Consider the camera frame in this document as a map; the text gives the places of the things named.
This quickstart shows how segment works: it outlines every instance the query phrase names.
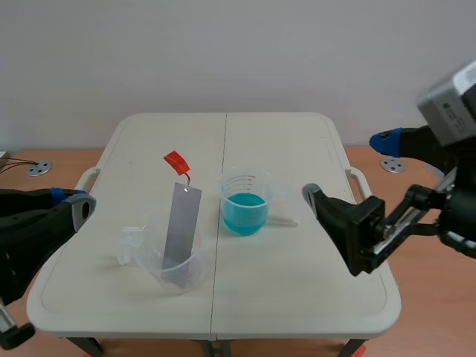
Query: blue liquid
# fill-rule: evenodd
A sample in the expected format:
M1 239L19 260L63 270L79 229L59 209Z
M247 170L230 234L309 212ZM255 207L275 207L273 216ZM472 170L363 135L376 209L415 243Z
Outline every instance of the blue liquid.
M249 235L257 232L265 224L268 216L268 205L255 207L265 203L261 197L253 193L237 193L228 199L238 205L249 206L249 208L237 207L225 201L222 207L223 221L233 232Z

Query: table leg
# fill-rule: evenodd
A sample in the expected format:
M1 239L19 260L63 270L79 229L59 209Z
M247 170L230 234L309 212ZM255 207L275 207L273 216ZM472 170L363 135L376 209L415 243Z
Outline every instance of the table leg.
M352 357L366 340L349 340L337 357Z
M210 341L207 340L194 340L202 345L203 354L205 357L215 357L215 351L213 350L213 345Z
M222 348L223 357L231 357L231 340L220 341L220 347Z
M102 357L103 349L96 341L95 338L91 337L68 337L67 338L72 344L75 344L84 352L88 353L91 357Z

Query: white table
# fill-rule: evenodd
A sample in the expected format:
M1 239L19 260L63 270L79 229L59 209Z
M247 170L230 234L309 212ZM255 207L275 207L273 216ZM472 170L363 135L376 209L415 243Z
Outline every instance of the white table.
M208 278L175 297L114 256L123 226L170 210L173 183L183 181L162 159L172 150L187 159L192 185L203 190L199 224L211 247ZM349 162L324 116L134 115L78 184L99 174L91 191L97 210L44 265L28 297L31 322L93 355L100 355L93 339L100 337L351 338L349 352L389 329L400 298L387 263L352 277L304 200L296 207L298 228L265 227L236 238L221 227L215 180L242 165L266 168L295 192L317 182L328 196L353 200ZM363 176L353 173L368 194Z

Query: white wall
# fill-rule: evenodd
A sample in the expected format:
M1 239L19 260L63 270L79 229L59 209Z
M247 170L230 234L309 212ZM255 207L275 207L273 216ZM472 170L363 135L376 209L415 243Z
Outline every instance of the white wall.
M475 15L475 0L3 0L0 147L101 147L138 112L320 112L364 143L423 124L417 93L476 59Z

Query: measuring cup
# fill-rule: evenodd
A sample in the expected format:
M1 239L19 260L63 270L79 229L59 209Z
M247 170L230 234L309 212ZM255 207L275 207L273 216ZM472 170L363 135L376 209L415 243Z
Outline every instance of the measuring cup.
M234 167L218 180L223 222L233 232L249 235L264 226L275 185L268 173Z
M176 260L174 254L165 257L167 223L166 217L156 217L143 228L124 227L116 243L116 257L121 265L137 264L143 268L166 292L187 292L198 286L205 277L204 260L208 244L197 226L188 259Z

